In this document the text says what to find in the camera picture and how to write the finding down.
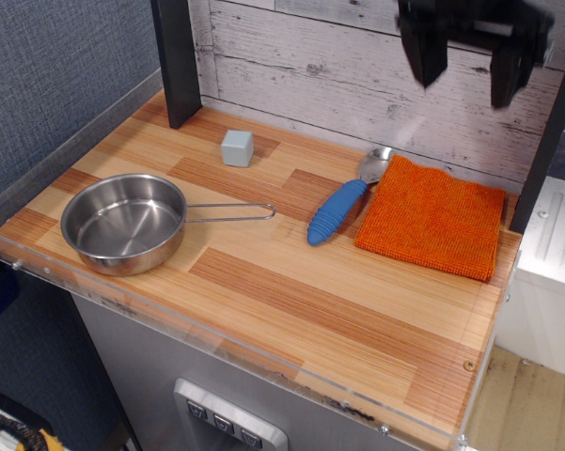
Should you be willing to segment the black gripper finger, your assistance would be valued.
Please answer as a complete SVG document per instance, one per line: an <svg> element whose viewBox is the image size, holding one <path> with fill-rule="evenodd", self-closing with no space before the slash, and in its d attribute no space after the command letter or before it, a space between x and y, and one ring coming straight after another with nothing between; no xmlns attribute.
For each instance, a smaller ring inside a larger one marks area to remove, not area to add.
<svg viewBox="0 0 565 451"><path fill-rule="evenodd" d="M493 50L491 60L491 105L504 109L517 92L526 87L536 61L536 49L530 42L503 41Z"/></svg>
<svg viewBox="0 0 565 451"><path fill-rule="evenodd" d="M427 88L447 69L447 33L435 23L399 18L401 43L415 79Z"/></svg>

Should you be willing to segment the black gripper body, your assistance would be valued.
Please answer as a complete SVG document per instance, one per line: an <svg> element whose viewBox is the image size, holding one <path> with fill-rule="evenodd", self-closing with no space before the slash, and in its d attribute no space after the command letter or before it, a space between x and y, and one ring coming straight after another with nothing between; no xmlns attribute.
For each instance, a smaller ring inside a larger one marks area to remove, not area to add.
<svg viewBox="0 0 565 451"><path fill-rule="evenodd" d="M508 39L530 42L536 64L551 48L549 33L555 18L529 1L399 1L399 18L435 23L447 33L448 44L458 42L488 51Z"/></svg>

